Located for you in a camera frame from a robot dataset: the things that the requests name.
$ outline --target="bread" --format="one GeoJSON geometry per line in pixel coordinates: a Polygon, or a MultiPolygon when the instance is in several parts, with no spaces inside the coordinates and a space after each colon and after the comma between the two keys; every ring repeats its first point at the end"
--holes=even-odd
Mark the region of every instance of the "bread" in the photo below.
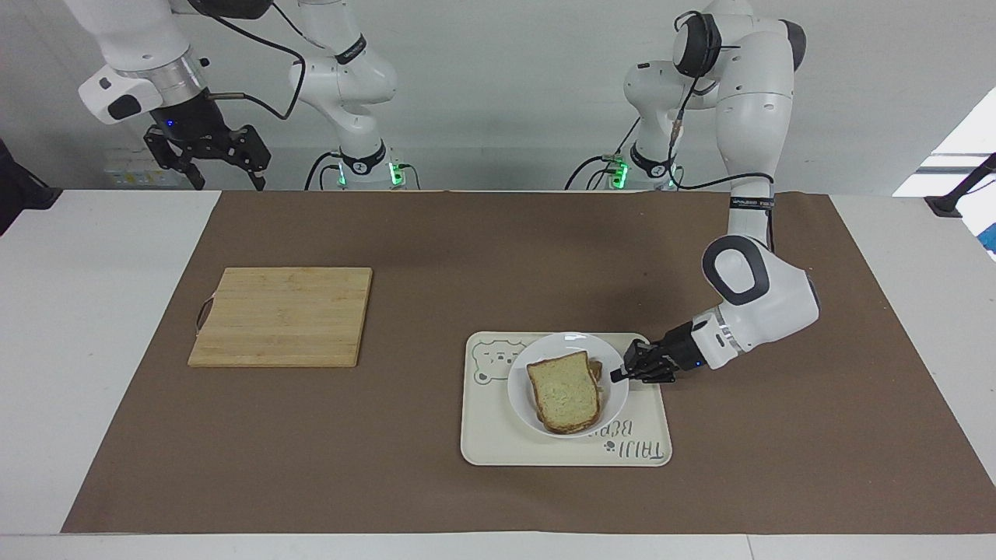
{"type": "Polygon", "coordinates": [[[601,369],[601,364],[597,368],[590,366],[587,352],[526,367],[539,418],[546,429],[560,434],[577,433],[599,421],[602,402],[596,376],[601,376],[601,369]]]}

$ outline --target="tray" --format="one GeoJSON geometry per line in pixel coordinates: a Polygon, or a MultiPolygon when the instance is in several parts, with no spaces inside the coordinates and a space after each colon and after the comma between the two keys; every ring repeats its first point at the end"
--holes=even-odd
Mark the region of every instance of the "tray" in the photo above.
{"type": "MultiPolygon", "coordinates": [[[[619,417],[579,439],[537,433],[515,415],[506,380],[523,349],[550,333],[481,332],[467,340],[460,450],[478,466],[664,466],[671,437],[657,386],[630,382],[619,417]]],[[[634,333],[593,333],[622,354],[634,333]]]]}

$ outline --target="brown paper mat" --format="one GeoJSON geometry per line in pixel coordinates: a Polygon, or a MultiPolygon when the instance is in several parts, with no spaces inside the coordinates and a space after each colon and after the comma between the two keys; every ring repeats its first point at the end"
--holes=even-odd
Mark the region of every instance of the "brown paper mat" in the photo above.
{"type": "Polygon", "coordinates": [[[996,532],[996,489],[824,196],[778,198],[823,317],[664,389],[663,468],[474,467],[478,331],[637,331],[715,305],[723,194],[224,192],[66,532],[996,532]],[[370,266],[360,364],[191,370],[229,266],[370,266]]]}

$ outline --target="wooden cutting board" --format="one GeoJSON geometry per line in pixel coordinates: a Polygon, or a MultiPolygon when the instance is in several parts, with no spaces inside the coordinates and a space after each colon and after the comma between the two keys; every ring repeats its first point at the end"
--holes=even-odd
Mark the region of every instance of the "wooden cutting board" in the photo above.
{"type": "Polygon", "coordinates": [[[227,268],[197,334],[193,368],[352,368],[369,268],[227,268]]]}

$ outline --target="white plate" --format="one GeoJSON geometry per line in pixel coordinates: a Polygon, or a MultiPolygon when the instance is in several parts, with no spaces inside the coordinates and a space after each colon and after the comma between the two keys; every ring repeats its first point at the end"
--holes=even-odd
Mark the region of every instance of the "white plate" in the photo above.
{"type": "Polygon", "coordinates": [[[625,399],[629,395],[629,382],[614,384],[609,375],[610,372],[622,366],[623,357],[620,356],[620,353],[609,343],[596,336],[583,333],[550,335],[529,345],[512,364],[512,370],[508,375],[508,400],[512,404],[515,414],[539,433],[561,439],[584,437],[602,429],[623,411],[625,399]],[[533,394],[533,384],[529,381],[526,366],[544,360],[561,358],[581,350],[588,352],[589,360],[602,362],[602,380],[599,381],[599,385],[602,387],[602,415],[595,425],[583,431],[570,434],[553,433],[546,429],[537,417],[536,396],[533,394]]]}

